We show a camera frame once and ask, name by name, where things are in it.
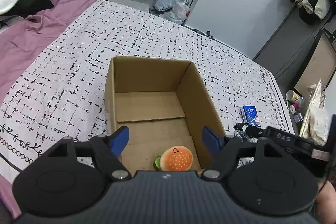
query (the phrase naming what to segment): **pink blanket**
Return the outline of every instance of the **pink blanket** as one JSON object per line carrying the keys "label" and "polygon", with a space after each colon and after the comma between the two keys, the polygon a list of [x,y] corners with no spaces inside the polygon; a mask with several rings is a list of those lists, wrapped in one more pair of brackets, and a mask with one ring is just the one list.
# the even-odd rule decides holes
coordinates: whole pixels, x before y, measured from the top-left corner
{"label": "pink blanket", "polygon": [[[7,92],[38,55],[96,0],[51,0],[43,10],[10,26],[0,34],[0,105]],[[0,198],[17,218],[21,211],[11,184],[0,175]]]}

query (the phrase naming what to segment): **patterned bed sheet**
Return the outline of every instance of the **patterned bed sheet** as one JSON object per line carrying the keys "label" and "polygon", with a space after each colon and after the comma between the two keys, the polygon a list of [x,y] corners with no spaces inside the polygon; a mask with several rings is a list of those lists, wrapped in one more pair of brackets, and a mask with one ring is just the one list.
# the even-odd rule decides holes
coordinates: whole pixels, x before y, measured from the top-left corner
{"label": "patterned bed sheet", "polygon": [[235,50],[160,17],[97,0],[21,75],[0,108],[0,171],[18,172],[64,136],[86,141],[106,133],[104,87],[110,59],[132,55],[193,61],[224,129],[254,105],[261,126],[290,133],[274,77]]}

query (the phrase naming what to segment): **cardboard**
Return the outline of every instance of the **cardboard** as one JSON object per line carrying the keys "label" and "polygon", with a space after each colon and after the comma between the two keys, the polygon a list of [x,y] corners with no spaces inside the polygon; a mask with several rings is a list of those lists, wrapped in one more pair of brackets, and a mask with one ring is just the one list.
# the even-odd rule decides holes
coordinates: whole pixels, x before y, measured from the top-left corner
{"label": "cardboard", "polygon": [[194,162],[190,170],[200,170],[200,164],[191,136],[141,144],[128,144],[123,151],[122,163],[132,175],[134,175],[137,170],[153,170],[156,157],[176,144],[185,146],[193,153]]}
{"label": "cardboard", "polygon": [[130,129],[121,162],[132,173],[154,170],[166,149],[183,145],[194,155],[191,170],[211,163],[202,128],[225,135],[222,123],[194,63],[188,60],[117,56],[110,62],[105,107],[111,131]]}
{"label": "cardboard", "polygon": [[128,126],[131,132],[129,144],[150,143],[162,140],[189,137],[184,118],[152,122],[118,123],[118,128]]}
{"label": "cardboard", "polygon": [[151,121],[185,116],[174,91],[116,93],[115,113],[117,122]]}
{"label": "cardboard", "polygon": [[317,84],[320,79],[322,89],[327,87],[335,73],[336,53],[327,36],[322,33],[316,42],[317,44],[311,49],[311,56],[308,56],[309,60],[306,60],[308,63],[305,64],[305,68],[294,87],[301,95],[308,96],[307,86]]}

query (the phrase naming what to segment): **plush hamburger toy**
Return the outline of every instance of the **plush hamburger toy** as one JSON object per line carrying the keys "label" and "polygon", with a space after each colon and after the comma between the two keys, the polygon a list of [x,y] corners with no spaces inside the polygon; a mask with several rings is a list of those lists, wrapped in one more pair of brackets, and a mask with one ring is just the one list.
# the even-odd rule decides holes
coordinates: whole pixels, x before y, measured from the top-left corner
{"label": "plush hamburger toy", "polygon": [[161,171],[187,171],[193,164],[194,156],[184,146],[173,146],[155,160],[156,167]]}

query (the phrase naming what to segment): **bed sheet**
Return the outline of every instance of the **bed sheet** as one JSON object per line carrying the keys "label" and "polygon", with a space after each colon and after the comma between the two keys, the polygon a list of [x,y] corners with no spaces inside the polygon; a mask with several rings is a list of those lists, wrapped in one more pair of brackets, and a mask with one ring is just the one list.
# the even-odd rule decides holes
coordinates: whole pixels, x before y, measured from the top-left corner
{"label": "bed sheet", "polygon": [[[11,86],[41,51],[95,0],[51,0],[51,2],[54,8],[40,11],[27,17],[26,20],[0,29],[0,104]],[[7,164],[7,158],[2,154],[0,161]],[[3,174],[2,167],[3,165],[0,165],[0,174]],[[21,211],[16,204],[11,186],[11,183],[0,175],[0,198],[13,218],[17,218]]]}
{"label": "bed sheet", "polygon": [[97,0],[34,60],[0,108],[1,174],[18,172],[64,136],[106,133],[104,87],[116,55],[193,61],[232,134],[240,107],[254,105],[261,126],[293,133],[274,77],[229,47],[136,9]]}

